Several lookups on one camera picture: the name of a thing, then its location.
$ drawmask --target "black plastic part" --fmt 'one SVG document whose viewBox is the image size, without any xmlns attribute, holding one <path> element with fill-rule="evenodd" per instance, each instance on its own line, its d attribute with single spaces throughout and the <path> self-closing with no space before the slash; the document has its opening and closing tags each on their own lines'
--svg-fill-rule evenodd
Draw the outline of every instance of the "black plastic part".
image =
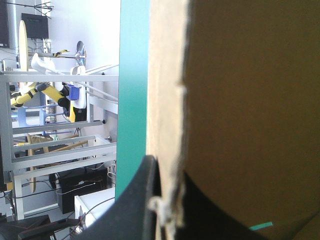
<svg viewBox="0 0 320 240">
<path fill-rule="evenodd" d="M 69 96 L 69 88 L 66 87 L 66 85 L 63 86 L 63 88 L 61 89 L 60 93 L 66 97 Z"/>
<path fill-rule="evenodd" d="M 15 85 L 9 85 L 10 92 L 14 92 L 16 90 Z"/>
<path fill-rule="evenodd" d="M 58 105 L 60 107 L 63 107 L 63 108 L 66 108 L 66 109 L 69 109 L 70 108 L 70 101 L 68 98 L 66 97 L 62 97 L 58 100 Z"/>
<path fill-rule="evenodd" d="M 87 120 L 87 109 L 73 107 L 75 114 L 75 122 L 83 122 Z"/>
<path fill-rule="evenodd" d="M 18 235 L 26 229 L 36 228 L 41 225 L 49 224 L 50 219 L 48 215 L 36 216 L 18 221 L 1 222 L 0 223 L 0 240 L 17 240 Z M 51 240 L 56 239 L 54 232 L 44 234 L 36 240 Z"/>
<path fill-rule="evenodd" d="M 154 240 L 156 215 L 148 209 L 149 199 L 160 195 L 158 162 L 145 156 L 129 186 L 94 225 L 75 240 Z"/>
<path fill-rule="evenodd" d="M 185 185 L 185 227 L 177 231 L 176 240 L 266 240 L 210 201 L 187 174 Z"/>
<path fill-rule="evenodd" d="M 53 233 L 54 231 L 77 226 L 78 223 L 78 219 L 62 219 L 38 227 L 33 227 L 20 232 L 18 235 L 18 240 L 34 240 L 35 238 L 45 236 Z"/>
<path fill-rule="evenodd" d="M 70 213 L 75 210 L 75 196 L 91 194 L 97 191 L 107 189 L 108 187 L 112 187 L 112 180 L 107 176 L 107 170 L 104 166 L 97 170 L 92 170 L 99 166 L 100 165 L 98 164 L 88 166 L 87 168 L 76 168 L 68 171 L 59 172 L 58 180 L 61 189 L 57 190 L 57 192 L 59 193 L 59 195 L 57 196 L 57 202 L 63 214 Z M 56 176 L 56 174 L 52 174 L 49 178 L 55 180 Z"/>
</svg>

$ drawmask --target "computer monitor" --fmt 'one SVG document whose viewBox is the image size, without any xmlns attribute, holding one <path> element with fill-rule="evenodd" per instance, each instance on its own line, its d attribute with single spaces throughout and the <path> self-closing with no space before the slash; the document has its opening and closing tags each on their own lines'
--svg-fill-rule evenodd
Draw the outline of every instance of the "computer monitor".
<svg viewBox="0 0 320 240">
<path fill-rule="evenodd" d="M 29 39 L 48 39 L 48 18 L 46 16 L 22 13 L 21 20 L 25 23 L 26 36 Z"/>
<path fill-rule="evenodd" d="M 9 48 L 7 4 L 0 1 L 0 48 Z"/>
</svg>

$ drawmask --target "teal panel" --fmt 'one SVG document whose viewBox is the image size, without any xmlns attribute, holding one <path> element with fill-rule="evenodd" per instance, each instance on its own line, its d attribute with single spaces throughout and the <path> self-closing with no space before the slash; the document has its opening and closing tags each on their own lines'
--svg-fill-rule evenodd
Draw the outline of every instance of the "teal panel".
<svg viewBox="0 0 320 240">
<path fill-rule="evenodd" d="M 116 197 L 146 154 L 149 10 L 150 0 L 121 0 Z"/>
</svg>

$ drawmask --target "black cable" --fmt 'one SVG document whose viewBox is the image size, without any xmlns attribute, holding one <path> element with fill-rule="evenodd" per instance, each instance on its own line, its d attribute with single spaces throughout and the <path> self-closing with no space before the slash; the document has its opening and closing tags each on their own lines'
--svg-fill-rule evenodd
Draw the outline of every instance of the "black cable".
<svg viewBox="0 0 320 240">
<path fill-rule="evenodd" d="M 48 190 L 48 191 L 41 191 L 41 192 L 37 192 L 37 193 L 33 193 L 33 194 L 29 194 L 29 195 L 25 195 L 25 196 L 13 196 L 14 199 L 23 199 L 23 198 L 26 198 L 26 197 L 30 197 L 30 196 L 34 196 L 34 195 L 38 195 L 38 194 L 44 194 L 44 193 L 48 193 L 48 192 L 52 192 L 52 191 L 56 191 L 56 190 L 60 190 L 61 188 L 56 188 L 56 189 L 51 189 L 51 190 Z"/>
<path fill-rule="evenodd" d="M 27 182 L 27 183 L 25 183 L 25 184 L 22 184 L 21 186 L 22 187 L 25 187 L 25 186 L 28 186 L 28 185 L 30 185 L 30 184 L 34 184 L 34 183 L 44 183 L 44 184 L 47 184 L 47 186 L 50 188 L 50 189 L 53 189 L 50 185 L 49 185 L 49 183 L 47 183 L 49 180 L 44 180 L 44 181 L 30 181 L 30 182 Z"/>
<path fill-rule="evenodd" d="M 46 210 L 46 211 L 41 211 L 41 212 L 38 212 L 38 213 L 35 213 L 35 214 L 28 215 L 26 217 L 28 218 L 28 217 L 32 217 L 32 216 L 35 216 L 35 215 L 38 215 L 38 214 L 43 214 L 43 213 L 46 213 L 46 212 L 49 212 L 49 211 L 52 211 L 52 210 L 56 210 L 56 209 L 59 209 L 59 208 L 60 207 L 56 207 L 56 208 L 49 209 L 49 210 Z"/>
<path fill-rule="evenodd" d="M 104 201 L 98 203 L 97 205 L 93 206 L 88 212 L 84 213 L 83 218 L 82 218 L 82 219 L 79 221 L 79 223 L 74 227 L 74 229 L 73 229 L 67 236 L 65 236 L 64 238 L 62 238 L 61 240 L 65 240 L 67 237 L 69 237 L 69 236 L 77 229 L 77 227 L 79 227 L 79 225 L 81 224 L 81 221 L 84 220 L 84 219 L 86 219 L 86 216 L 87 216 L 93 209 L 95 209 L 95 208 L 98 207 L 99 205 L 101 205 L 101 204 L 103 204 L 103 203 L 106 203 L 106 202 L 108 202 L 108 201 L 110 201 L 110 200 L 112 200 L 112 199 L 115 199 L 115 198 L 112 197 L 112 198 L 110 198 L 110 199 L 104 200 Z"/>
<path fill-rule="evenodd" d="M 12 54 L 12 55 L 15 55 L 15 56 L 17 56 L 17 55 L 18 55 L 18 54 L 13 53 L 13 52 L 5 51 L 5 50 L 3 50 L 3 49 L 1 49 L 1 48 L 0 48 L 0 50 L 1 50 L 1 51 L 3 51 L 3 52 L 5 52 L 5 53 L 7 53 L 7 54 Z"/>
</svg>

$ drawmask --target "metal rod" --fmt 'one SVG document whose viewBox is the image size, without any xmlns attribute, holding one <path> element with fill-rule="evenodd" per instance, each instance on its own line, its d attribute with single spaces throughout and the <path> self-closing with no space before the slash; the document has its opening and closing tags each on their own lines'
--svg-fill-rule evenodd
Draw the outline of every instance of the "metal rod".
<svg viewBox="0 0 320 240">
<path fill-rule="evenodd" d="M 96 91 L 96 92 L 98 92 L 98 93 L 100 93 L 100 94 L 103 94 L 103 95 L 105 95 L 105 96 L 107 96 L 107 97 L 109 97 L 109 98 L 111 98 L 111 99 L 113 99 L 113 100 L 115 100 L 115 101 L 118 101 L 118 98 L 116 98 L 115 96 L 112 96 L 112 95 L 109 94 L 109 93 L 106 93 L 106 92 L 104 92 L 104 91 L 101 91 L 100 89 L 98 89 L 98 88 L 96 88 L 96 87 L 90 86 L 90 85 L 85 84 L 85 83 L 82 83 L 82 82 L 78 82 L 78 84 L 80 84 L 80 85 L 82 85 L 82 86 L 85 86 L 85 87 L 87 87 L 87 88 L 89 88 L 89 89 L 92 89 L 92 90 L 94 90 L 94 91 Z"/>
<path fill-rule="evenodd" d="M 97 68 L 91 68 L 91 69 L 88 69 L 86 72 L 86 74 L 88 75 L 91 75 L 91 74 L 96 74 L 96 73 L 99 73 L 101 71 L 105 71 L 105 70 L 108 70 L 108 69 L 112 69 L 112 68 L 115 68 L 119 66 L 119 64 L 117 65 L 113 65 L 113 66 L 109 66 L 109 65 L 106 65 L 106 66 L 101 66 L 101 67 L 97 67 Z"/>
<path fill-rule="evenodd" d="M 27 134 L 27 133 L 37 133 L 44 131 L 52 131 L 52 130 L 61 130 L 61 129 L 73 129 L 73 128 L 84 128 L 91 126 L 99 126 L 102 125 L 102 121 L 77 121 L 73 123 L 57 123 L 57 124 L 48 124 L 44 126 L 27 126 L 27 127 L 17 127 L 12 129 L 12 133 L 16 134 Z"/>
<path fill-rule="evenodd" d="M 25 151 L 28 149 L 39 149 L 43 147 L 51 147 L 51 146 L 57 146 L 57 145 L 63 145 L 63 144 L 74 144 L 77 142 L 81 141 L 87 141 L 87 140 L 94 140 L 96 139 L 95 135 L 91 136 L 80 136 L 80 137 L 74 137 L 73 138 L 66 138 L 66 139 L 61 139 L 61 140 L 56 140 L 56 141 L 45 141 L 45 142 L 40 142 L 40 143 L 33 143 L 33 144 L 26 144 L 22 146 L 14 146 L 14 152 L 20 152 L 20 151 Z"/>
<path fill-rule="evenodd" d="M 18 173 L 17 175 L 14 176 L 14 178 L 17 180 L 21 180 L 21 179 L 28 179 L 33 177 L 40 177 L 48 174 L 68 171 L 76 168 L 99 164 L 99 163 L 107 163 L 107 165 L 111 166 L 114 160 L 116 160 L 116 154 L 110 154 L 108 156 L 102 156 L 102 157 L 93 157 L 86 160 L 74 161 L 74 162 L 65 163 L 57 166 L 49 166 L 46 168 L 40 168 L 33 171 L 25 171 L 23 173 Z"/>
<path fill-rule="evenodd" d="M 32 57 L 35 53 L 28 52 L 29 57 Z M 75 59 L 75 55 L 72 54 L 60 54 L 58 56 L 54 56 L 55 53 L 46 53 L 46 52 L 37 52 L 40 58 L 61 58 L 61 59 Z"/>
<path fill-rule="evenodd" d="M 3 75 L 4 79 L 1 81 L 7 83 L 27 83 L 27 82 L 118 82 L 118 75 L 56 75 L 56 74 L 28 74 L 26 72 Z"/>
<path fill-rule="evenodd" d="M 117 151 L 117 144 L 109 143 L 98 146 L 87 146 L 58 152 L 49 152 L 33 156 L 23 156 L 12 159 L 12 169 L 24 169 L 45 164 L 53 164 L 68 160 L 91 157 L 95 155 L 112 154 Z"/>
</svg>

